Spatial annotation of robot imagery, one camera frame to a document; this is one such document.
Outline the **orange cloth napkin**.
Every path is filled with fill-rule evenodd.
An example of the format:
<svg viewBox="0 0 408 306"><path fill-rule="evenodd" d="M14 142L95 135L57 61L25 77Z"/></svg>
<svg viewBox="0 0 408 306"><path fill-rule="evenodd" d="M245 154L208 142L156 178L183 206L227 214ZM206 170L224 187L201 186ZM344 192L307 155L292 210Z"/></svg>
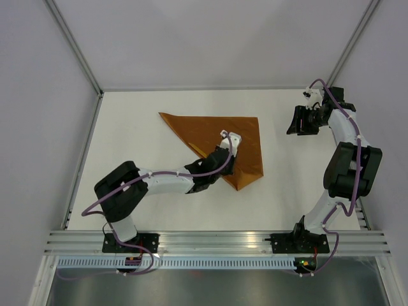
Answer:
<svg viewBox="0 0 408 306"><path fill-rule="evenodd" d="M242 141L238 147L234 174L224 177L237 191L264 175L259 122L256 117L178 116L164 112L160 116L189 148L188 143L193 143L207 156L221 142L222 130L240 135Z"/></svg>

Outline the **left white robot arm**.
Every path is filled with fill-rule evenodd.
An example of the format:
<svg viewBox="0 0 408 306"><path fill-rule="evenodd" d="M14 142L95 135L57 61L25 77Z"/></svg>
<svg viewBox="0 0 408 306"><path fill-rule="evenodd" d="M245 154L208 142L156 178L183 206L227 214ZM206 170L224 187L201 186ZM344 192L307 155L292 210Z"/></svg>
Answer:
<svg viewBox="0 0 408 306"><path fill-rule="evenodd" d="M106 221L117 236L117 245L124 252L138 248L138 231L131 213L145 197L202 192L220 177L233 174L237 152L236 146L218 145L206 158L172 171L154 173L136 167L133 161L116 167L94 186L94 192L101 202Z"/></svg>

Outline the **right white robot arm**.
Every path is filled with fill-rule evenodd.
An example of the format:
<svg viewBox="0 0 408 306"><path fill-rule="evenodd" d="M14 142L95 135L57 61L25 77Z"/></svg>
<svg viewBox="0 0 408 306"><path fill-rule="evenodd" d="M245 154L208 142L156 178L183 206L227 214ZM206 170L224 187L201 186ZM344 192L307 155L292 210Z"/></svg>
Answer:
<svg viewBox="0 0 408 306"><path fill-rule="evenodd" d="M341 87L320 91L306 88L307 105L296 106L288 127L289 135L318 134L331 129L337 147L324 172L324 192L314 208L295 224L289 236L293 248L305 252L326 243L328 225L339 212L350 216L360 197L371 191L383 152L369 144L356 120L353 104L344 101Z"/></svg>

